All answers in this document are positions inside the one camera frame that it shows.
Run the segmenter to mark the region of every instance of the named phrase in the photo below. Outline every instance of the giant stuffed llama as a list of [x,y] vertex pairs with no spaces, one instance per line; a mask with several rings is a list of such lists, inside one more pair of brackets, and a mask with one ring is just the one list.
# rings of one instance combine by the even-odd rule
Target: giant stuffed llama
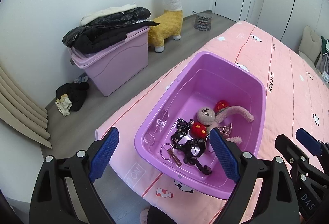
[[150,27],[148,42],[152,43],[156,52],[165,50],[164,39],[173,36],[173,39],[181,38],[183,24],[182,0],[163,0],[164,14],[153,21],[161,23],[158,26]]

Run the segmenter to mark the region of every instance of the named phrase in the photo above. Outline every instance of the houndstooth stool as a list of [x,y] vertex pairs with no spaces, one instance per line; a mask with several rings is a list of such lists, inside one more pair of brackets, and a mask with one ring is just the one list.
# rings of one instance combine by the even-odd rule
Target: houndstooth stool
[[197,13],[194,28],[200,31],[209,31],[211,28],[211,15],[207,13]]

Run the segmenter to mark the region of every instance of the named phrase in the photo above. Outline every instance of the pink bedspread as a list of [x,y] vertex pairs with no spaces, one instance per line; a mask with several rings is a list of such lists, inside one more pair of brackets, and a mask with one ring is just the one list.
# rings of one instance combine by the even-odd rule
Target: pink bedspread
[[[323,81],[302,58],[247,22],[236,23],[199,51],[210,51],[238,63],[267,88],[265,126],[258,158],[272,160],[280,155],[274,140],[276,136],[285,134],[310,157],[311,164],[320,168],[317,158],[310,156],[296,140],[295,133],[302,127],[317,140],[328,141],[329,93]],[[134,148],[134,136],[166,88],[194,55],[164,74],[96,130],[97,140],[111,126],[119,130],[120,141],[109,164],[131,189],[178,224],[212,223],[225,200],[207,196],[187,186],[180,187],[178,182],[139,157]],[[257,181],[243,221],[251,217],[260,187],[261,181]]]

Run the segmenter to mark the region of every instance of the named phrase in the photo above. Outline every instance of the white plush foot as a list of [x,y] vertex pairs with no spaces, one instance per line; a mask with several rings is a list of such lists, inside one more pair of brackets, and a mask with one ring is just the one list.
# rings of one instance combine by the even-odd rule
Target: white plush foot
[[174,40],[180,40],[180,39],[181,39],[181,35],[178,35],[178,36],[172,36],[172,38],[173,38]]
[[148,209],[143,210],[139,215],[140,224],[147,224]]
[[154,47],[154,51],[155,52],[158,52],[158,53],[163,52],[164,50],[165,50],[165,47],[164,46],[162,46],[162,47]]

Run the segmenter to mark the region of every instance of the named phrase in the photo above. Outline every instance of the beige chair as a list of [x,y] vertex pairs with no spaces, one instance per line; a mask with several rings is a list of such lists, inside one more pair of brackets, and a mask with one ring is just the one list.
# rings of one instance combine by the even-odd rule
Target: beige chair
[[316,73],[320,73],[318,68],[322,60],[321,46],[321,37],[313,32],[309,26],[306,26],[303,31],[303,38],[298,49],[298,54]]

